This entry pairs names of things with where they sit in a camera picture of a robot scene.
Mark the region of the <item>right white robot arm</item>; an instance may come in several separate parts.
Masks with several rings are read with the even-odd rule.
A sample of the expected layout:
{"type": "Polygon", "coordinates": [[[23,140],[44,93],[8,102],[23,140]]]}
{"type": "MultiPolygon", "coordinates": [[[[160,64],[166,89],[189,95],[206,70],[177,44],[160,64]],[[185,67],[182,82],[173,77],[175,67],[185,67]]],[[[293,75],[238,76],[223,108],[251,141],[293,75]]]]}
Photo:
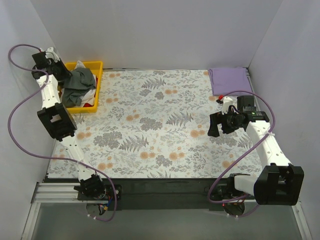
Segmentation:
{"type": "Polygon", "coordinates": [[[237,105],[228,96],[217,100],[222,110],[210,115],[208,136],[219,137],[220,133],[230,134],[243,129],[253,142],[252,148],[240,158],[244,159],[256,151],[262,172],[258,177],[244,173],[233,173],[227,178],[226,190],[222,195],[227,199],[214,200],[213,190],[222,179],[219,176],[210,187],[207,198],[215,204],[225,204],[252,196],[259,205],[294,206],[297,204],[303,179],[302,167],[293,165],[281,150],[273,128],[275,117],[268,117],[255,105],[254,95],[247,92],[237,97],[237,105]]]}

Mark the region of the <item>dark grey t shirt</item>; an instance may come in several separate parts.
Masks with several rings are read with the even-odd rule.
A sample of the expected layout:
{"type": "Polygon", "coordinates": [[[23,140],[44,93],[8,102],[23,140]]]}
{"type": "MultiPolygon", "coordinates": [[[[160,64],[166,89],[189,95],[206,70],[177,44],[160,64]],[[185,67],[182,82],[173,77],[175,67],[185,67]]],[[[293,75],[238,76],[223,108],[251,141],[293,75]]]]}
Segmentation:
{"type": "Polygon", "coordinates": [[[93,74],[89,68],[78,67],[71,71],[70,80],[63,86],[61,101],[67,108],[81,105],[81,96],[95,88],[93,74]]]}

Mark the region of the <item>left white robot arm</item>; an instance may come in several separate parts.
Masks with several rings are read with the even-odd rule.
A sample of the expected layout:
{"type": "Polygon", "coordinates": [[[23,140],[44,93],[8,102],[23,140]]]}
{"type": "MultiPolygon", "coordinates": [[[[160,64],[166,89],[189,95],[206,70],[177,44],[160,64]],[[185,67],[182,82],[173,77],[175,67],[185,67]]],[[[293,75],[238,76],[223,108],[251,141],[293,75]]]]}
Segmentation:
{"type": "Polygon", "coordinates": [[[33,54],[32,58],[35,62],[32,76],[41,88],[42,97],[42,107],[37,116],[49,135],[60,142],[73,159],[80,183],[75,190],[101,200],[106,196],[106,187],[98,173],[89,167],[77,141],[77,125],[59,96],[59,88],[64,88],[78,74],[66,68],[53,47],[33,54]]]}

